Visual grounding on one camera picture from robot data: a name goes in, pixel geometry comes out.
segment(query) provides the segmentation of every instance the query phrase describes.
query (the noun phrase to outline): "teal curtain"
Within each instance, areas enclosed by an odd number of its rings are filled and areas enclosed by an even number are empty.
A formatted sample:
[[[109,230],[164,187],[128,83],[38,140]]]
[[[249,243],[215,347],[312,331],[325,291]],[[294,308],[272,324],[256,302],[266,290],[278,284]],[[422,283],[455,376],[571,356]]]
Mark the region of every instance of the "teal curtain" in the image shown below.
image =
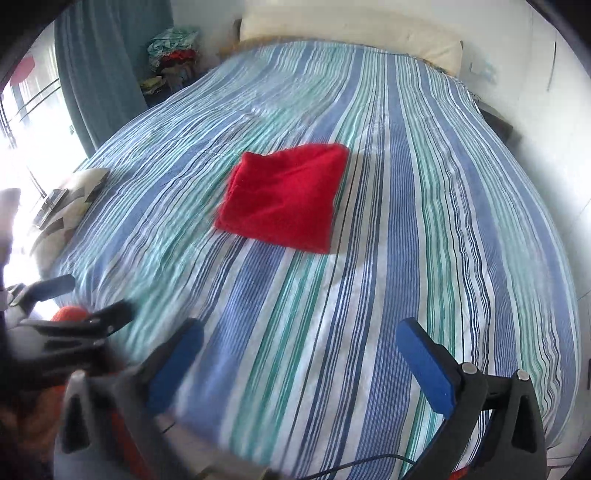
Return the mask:
[[[89,157],[147,109],[148,43],[172,25],[170,0],[79,0],[56,19],[61,88]]]

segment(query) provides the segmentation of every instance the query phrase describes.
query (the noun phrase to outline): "metal screw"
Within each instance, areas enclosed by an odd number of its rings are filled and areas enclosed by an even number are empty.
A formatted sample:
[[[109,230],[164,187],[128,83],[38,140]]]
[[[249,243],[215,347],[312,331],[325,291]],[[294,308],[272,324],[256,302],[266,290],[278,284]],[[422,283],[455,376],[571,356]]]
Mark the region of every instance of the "metal screw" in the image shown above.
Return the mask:
[[[520,380],[523,380],[524,382],[527,382],[530,379],[530,375],[528,372],[526,372],[525,370],[522,370],[520,368],[517,371],[517,378],[519,378]]]
[[[478,372],[478,369],[476,368],[476,365],[466,362],[462,364],[462,372],[467,375],[474,375],[476,372]]]

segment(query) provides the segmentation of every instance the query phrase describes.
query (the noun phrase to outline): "folded clothes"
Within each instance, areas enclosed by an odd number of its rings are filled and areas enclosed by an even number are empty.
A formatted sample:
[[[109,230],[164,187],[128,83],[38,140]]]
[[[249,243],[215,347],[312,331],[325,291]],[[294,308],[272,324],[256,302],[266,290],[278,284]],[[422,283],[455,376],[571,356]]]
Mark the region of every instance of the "folded clothes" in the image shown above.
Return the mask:
[[[230,174],[215,227],[329,253],[333,201],[348,155],[340,144],[301,145],[270,155],[245,152]]]

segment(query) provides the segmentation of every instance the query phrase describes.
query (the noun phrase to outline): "wall outlet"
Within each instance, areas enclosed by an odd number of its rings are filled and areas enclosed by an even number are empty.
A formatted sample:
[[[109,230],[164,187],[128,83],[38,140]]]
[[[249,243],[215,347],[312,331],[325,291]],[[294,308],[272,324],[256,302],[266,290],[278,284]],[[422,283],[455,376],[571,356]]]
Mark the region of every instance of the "wall outlet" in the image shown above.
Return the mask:
[[[471,61],[470,73],[485,79],[488,83],[496,85],[496,68],[487,61]]]

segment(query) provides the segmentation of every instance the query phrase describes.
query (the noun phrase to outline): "blue gripper pad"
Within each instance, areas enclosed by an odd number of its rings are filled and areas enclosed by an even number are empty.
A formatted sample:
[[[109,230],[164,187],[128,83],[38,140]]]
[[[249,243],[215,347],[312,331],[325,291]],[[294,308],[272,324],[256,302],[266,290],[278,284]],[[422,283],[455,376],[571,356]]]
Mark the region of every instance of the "blue gripper pad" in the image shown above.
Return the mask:
[[[398,324],[396,344],[433,411],[448,419],[456,406],[456,388],[461,382],[453,368],[457,367],[456,361],[431,340],[415,319]]]
[[[152,415],[159,415],[168,409],[202,346],[203,324],[189,319],[168,342],[158,347],[162,350],[163,364],[148,384],[146,403]]]

